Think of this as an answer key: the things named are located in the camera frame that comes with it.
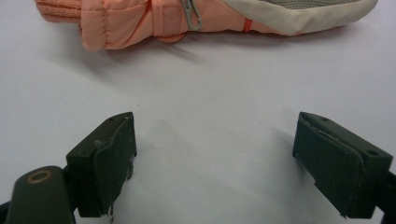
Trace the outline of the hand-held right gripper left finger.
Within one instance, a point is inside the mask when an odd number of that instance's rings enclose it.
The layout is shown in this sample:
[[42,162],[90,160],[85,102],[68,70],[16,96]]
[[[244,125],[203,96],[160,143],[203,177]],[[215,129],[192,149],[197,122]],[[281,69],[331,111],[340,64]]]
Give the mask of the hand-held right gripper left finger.
[[75,206],[82,217],[109,213],[137,155],[134,114],[121,113],[102,122],[67,155],[67,174],[75,185]]

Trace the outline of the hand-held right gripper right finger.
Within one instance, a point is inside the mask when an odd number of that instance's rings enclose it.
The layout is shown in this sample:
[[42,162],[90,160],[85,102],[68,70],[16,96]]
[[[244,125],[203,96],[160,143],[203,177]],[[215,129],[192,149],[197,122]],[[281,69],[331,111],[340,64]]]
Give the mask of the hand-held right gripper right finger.
[[342,217],[393,217],[393,157],[336,122],[299,114],[292,156]]

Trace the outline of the red items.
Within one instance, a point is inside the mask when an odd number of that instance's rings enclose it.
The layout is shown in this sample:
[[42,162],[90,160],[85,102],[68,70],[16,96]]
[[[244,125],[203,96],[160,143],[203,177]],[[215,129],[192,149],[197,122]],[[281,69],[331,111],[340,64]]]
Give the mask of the red items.
[[187,32],[294,36],[344,26],[378,0],[35,0],[49,22],[78,25],[85,49],[124,49],[150,36],[175,43]]

